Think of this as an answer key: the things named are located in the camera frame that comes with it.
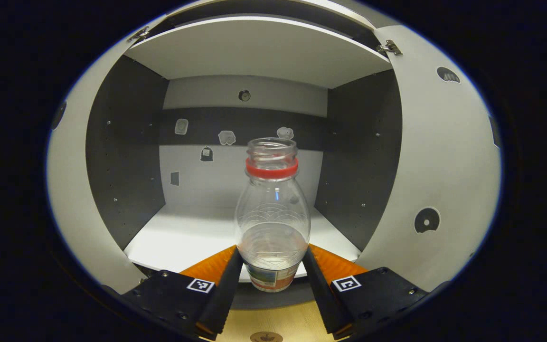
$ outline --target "bottle neck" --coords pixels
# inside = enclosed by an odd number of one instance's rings
[[[251,175],[250,173],[248,173],[248,171],[246,171],[246,175],[250,178],[250,182],[252,182],[253,184],[263,184],[265,186],[271,186],[274,183],[288,182],[288,181],[294,180],[298,174],[299,173],[297,172],[292,176],[288,176],[284,178],[260,178],[260,177]]]
[[[254,139],[247,153],[246,173],[251,178],[281,181],[298,173],[297,143],[290,139]]]

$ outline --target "sticker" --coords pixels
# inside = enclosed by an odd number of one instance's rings
[[[285,270],[265,270],[246,264],[246,270],[250,275],[250,281],[265,290],[280,290],[291,284],[299,264]]]
[[[187,119],[176,120],[176,126],[174,126],[174,134],[185,135],[187,134],[187,128],[189,128],[189,121]]]
[[[278,333],[262,331],[252,334],[250,340],[251,342],[282,342],[284,339]]]
[[[349,277],[337,279],[336,281],[332,281],[333,284],[335,284],[335,287],[339,292],[347,291],[347,290],[353,290],[354,288],[359,288],[362,286],[356,278],[354,278],[353,275],[350,275]]]
[[[423,208],[415,216],[415,231],[417,233],[435,232],[439,226],[440,213],[434,207]]]
[[[210,290],[215,286],[215,283],[211,281],[204,281],[202,279],[193,279],[191,284],[187,286],[189,290],[193,290],[196,292],[204,292],[205,294],[208,294]]]
[[[219,141],[221,145],[234,145],[235,143],[235,134],[231,131],[221,131],[219,133]]]
[[[180,184],[179,175],[180,172],[170,172],[170,184],[178,186]]]
[[[200,154],[200,160],[202,162],[212,162],[212,154],[212,149],[206,146],[202,149],[202,153]]]
[[[438,74],[440,79],[445,82],[456,82],[458,84],[462,82],[460,81],[459,76],[457,76],[456,73],[454,73],[447,67],[443,67],[443,66],[438,67],[438,69],[436,69],[436,73]]]
[[[292,131],[292,128],[280,127],[276,132],[278,138],[292,139],[295,136],[295,133]]]

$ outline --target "clear plastic bottle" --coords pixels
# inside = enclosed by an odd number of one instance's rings
[[[252,284],[280,292],[291,285],[310,241],[310,210],[295,180],[297,143],[255,139],[247,152],[250,179],[235,211],[237,249]]]

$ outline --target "door hinge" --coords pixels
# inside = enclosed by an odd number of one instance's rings
[[[139,32],[136,32],[134,35],[132,35],[132,37],[128,38],[128,41],[133,41],[133,40],[137,40],[135,41],[135,43],[138,43],[139,41],[147,38],[147,36],[149,35],[149,32],[147,31],[149,29],[149,26],[145,26],[143,27]]]
[[[402,52],[400,49],[396,46],[394,41],[392,39],[386,40],[386,45],[379,45],[377,47],[377,52],[380,54],[384,54],[388,51],[393,52],[396,56],[401,56]]]

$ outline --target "white cabinet top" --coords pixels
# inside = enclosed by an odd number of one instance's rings
[[[126,56],[167,79],[267,76],[327,88],[391,69],[386,57],[348,37],[270,17],[195,22],[139,42]]]

